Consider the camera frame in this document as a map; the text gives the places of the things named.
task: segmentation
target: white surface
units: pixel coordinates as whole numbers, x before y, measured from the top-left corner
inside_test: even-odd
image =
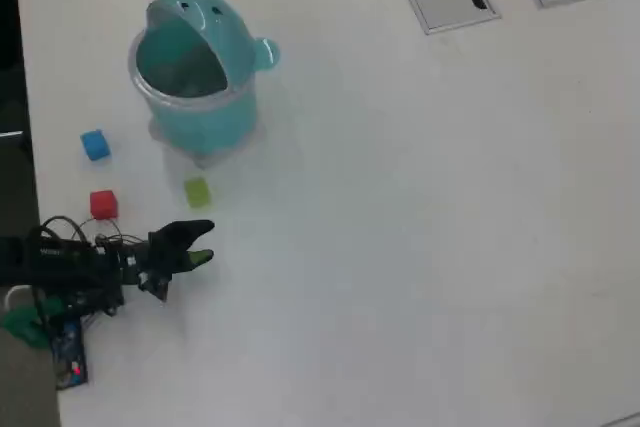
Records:
[[[189,211],[127,74],[150,0],[20,0],[42,217]],[[640,409],[637,0],[426,37],[407,0],[229,0],[283,60],[206,174],[213,265],[88,334],[64,427],[596,426]],[[79,135],[114,158],[91,165]]]

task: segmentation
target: cup handle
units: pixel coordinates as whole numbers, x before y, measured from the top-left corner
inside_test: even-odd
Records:
[[[273,69],[280,60],[280,48],[273,40],[257,38],[256,49],[256,70]]]

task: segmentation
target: dark floor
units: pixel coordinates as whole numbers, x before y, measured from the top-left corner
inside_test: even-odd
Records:
[[[0,236],[22,236],[39,223],[21,57],[17,0],[0,0]],[[30,300],[20,295],[13,305]],[[59,425],[50,353],[0,330],[0,426]]]

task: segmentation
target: teal cup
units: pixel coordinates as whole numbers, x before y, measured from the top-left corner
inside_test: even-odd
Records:
[[[256,124],[254,77],[277,45],[253,38],[223,0],[155,0],[129,73],[153,113],[152,135],[197,158],[238,145]]]

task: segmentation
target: block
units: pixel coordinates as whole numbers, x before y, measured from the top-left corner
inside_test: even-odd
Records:
[[[95,161],[111,155],[109,144],[107,143],[107,139],[104,138],[101,130],[98,129],[92,130],[91,132],[85,132],[80,136],[80,138],[82,139],[84,151],[91,160]]]
[[[96,220],[118,217],[118,200],[111,190],[91,192],[89,203],[91,204],[91,216]]]
[[[193,209],[204,207],[211,203],[209,186],[202,177],[187,180],[184,183],[184,190],[187,192],[187,201]]]

